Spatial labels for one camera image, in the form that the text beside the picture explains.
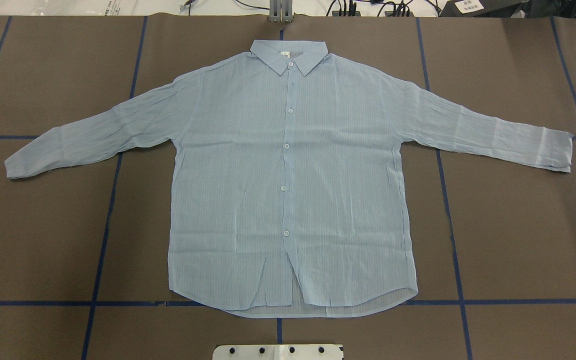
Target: striped shirt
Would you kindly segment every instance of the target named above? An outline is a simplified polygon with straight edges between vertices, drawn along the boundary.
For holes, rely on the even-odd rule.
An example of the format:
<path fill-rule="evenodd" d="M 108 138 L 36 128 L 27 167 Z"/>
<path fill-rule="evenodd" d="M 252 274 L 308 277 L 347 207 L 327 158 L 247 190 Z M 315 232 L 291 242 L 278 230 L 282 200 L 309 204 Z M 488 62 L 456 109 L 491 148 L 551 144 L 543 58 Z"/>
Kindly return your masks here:
<path fill-rule="evenodd" d="M 358 317 L 418 293 L 403 142 L 569 173 L 572 135 L 478 114 L 313 41 L 250 51 L 55 127 L 7 177 L 176 147 L 169 288 L 243 317 Z"/>

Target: wire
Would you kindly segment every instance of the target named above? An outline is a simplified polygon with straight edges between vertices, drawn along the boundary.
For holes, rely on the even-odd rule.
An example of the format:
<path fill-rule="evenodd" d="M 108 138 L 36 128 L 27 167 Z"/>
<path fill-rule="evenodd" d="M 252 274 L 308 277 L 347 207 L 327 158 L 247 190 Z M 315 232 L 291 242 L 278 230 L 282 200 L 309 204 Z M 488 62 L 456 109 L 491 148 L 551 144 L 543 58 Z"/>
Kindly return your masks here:
<path fill-rule="evenodd" d="M 245 3 L 241 2 L 240 0 L 234 0 L 234 2 L 235 2 L 235 3 L 242 4 L 242 5 L 245 6 L 245 7 L 249 7 L 250 9 L 270 10 L 270 7 L 248 5 L 248 4 L 245 4 Z"/>
<path fill-rule="evenodd" d="M 405 2 L 405 3 L 403 2 L 403 0 L 401 0 L 401 2 L 398 4 L 396 4 L 394 1 L 384 2 L 383 5 L 381 5 L 379 12 L 377 13 L 377 16 L 380 16 L 382 14 L 382 10 L 384 9 L 384 7 L 386 7 L 386 5 L 392 5 L 392 14 L 390 14 L 389 16 L 410 16 L 409 4 L 412 2 L 413 2 L 413 0 L 410 0 L 409 2 Z"/>
<path fill-rule="evenodd" d="M 432 5 L 432 7 L 434 7 L 434 11 L 437 12 L 437 16 L 439 16 L 439 14 L 441 14 L 442 9 L 441 7 L 439 7 L 439 3 L 437 2 L 437 0 L 434 0 L 434 3 L 432 3 L 430 0 L 425 0 L 426 3 L 429 3 L 430 5 Z"/>
<path fill-rule="evenodd" d="M 381 5 L 381 8 L 379 9 L 377 16 L 380 16 L 382 14 L 382 10 L 384 9 L 384 7 L 386 7 L 386 5 L 392 5 L 392 12 L 395 12 L 395 10 L 397 10 L 397 4 L 395 4 L 394 1 L 386 1 L 383 3 L 383 5 Z"/>
<path fill-rule="evenodd" d="M 328 7 L 328 11 L 326 11 L 326 16 L 330 14 L 330 9 L 332 9 L 332 6 L 335 3 L 339 3 L 339 14 L 341 14 L 341 0 L 332 0 L 332 2 L 330 2 L 330 6 Z"/>

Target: black device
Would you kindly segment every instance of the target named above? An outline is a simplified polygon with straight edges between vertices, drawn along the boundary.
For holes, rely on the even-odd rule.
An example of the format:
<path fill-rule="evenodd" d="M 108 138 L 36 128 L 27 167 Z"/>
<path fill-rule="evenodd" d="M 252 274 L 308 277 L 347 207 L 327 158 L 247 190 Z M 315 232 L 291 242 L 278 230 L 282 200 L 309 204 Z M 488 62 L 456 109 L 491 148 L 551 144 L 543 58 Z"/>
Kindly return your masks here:
<path fill-rule="evenodd" d="M 439 16 L 442 18 L 510 18 L 512 14 L 519 11 L 520 7 L 530 2 L 530 0 L 479 0 L 483 9 L 462 13 L 457 8 L 457 4 L 463 1 L 446 2 Z"/>
<path fill-rule="evenodd" d="M 355 11 L 354 14 L 346 14 L 346 16 L 361 16 L 361 15 L 362 13 L 359 11 Z M 344 10 L 341 10 L 341 14 L 339 14 L 339 11 L 333 10 L 332 16 L 344 16 Z"/>

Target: long-sleeve button-up shirt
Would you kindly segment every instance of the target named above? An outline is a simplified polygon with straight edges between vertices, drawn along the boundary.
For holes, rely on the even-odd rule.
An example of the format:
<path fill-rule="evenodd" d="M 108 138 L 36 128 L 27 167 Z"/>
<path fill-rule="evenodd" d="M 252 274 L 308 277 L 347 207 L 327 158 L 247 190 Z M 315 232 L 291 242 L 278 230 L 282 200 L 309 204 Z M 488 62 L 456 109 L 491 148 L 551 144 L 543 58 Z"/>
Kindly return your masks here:
<path fill-rule="evenodd" d="M 6 160 L 7 177 L 176 147 L 169 288 L 244 317 L 356 317 L 418 293 L 400 146 L 570 171 L 572 135 L 478 114 L 311 41 L 255 40 Z"/>

